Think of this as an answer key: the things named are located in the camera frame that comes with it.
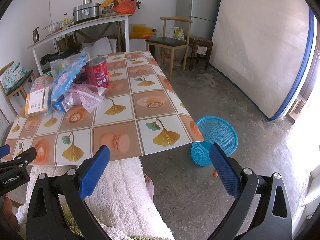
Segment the yellow plastic bag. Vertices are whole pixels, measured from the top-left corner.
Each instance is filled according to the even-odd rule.
[[[112,3],[113,0],[104,0],[101,4],[100,7],[104,8],[105,6],[108,6],[110,3]]]
[[[113,0],[104,0],[101,4],[100,7],[104,8],[105,6],[108,6]]]
[[[143,39],[150,36],[153,33],[151,28],[135,25],[132,27],[132,32],[130,33],[130,39]]]

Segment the wooden stool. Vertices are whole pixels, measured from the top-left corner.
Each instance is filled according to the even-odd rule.
[[[207,59],[205,62],[205,67],[204,67],[204,69],[207,70],[211,51],[212,51],[213,42],[209,41],[205,38],[202,38],[202,37],[190,36],[189,46],[192,47],[189,70],[193,69],[193,61],[195,60],[196,50],[199,46],[207,47],[207,51],[205,53]],[[199,63],[199,59],[200,59],[200,54],[197,55],[196,64]]]

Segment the floral cushion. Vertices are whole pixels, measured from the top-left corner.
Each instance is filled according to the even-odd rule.
[[[7,93],[21,78],[27,73],[27,70],[20,66],[20,62],[12,64],[3,74],[2,85]]]

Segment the stainless steel pot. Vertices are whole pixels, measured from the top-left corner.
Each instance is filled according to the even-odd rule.
[[[86,3],[73,8],[75,24],[99,18],[99,3]]]

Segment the blue gripper pad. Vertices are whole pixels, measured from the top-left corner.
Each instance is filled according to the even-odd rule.
[[[90,196],[95,189],[103,171],[110,160],[110,151],[107,146],[101,146],[92,158],[90,166],[80,179],[79,195],[82,200]]]
[[[9,145],[3,145],[0,147],[0,158],[3,158],[4,156],[8,155],[10,153],[10,146]]]
[[[240,195],[240,179],[228,163],[228,157],[215,145],[210,147],[209,157],[228,195],[237,199]]]

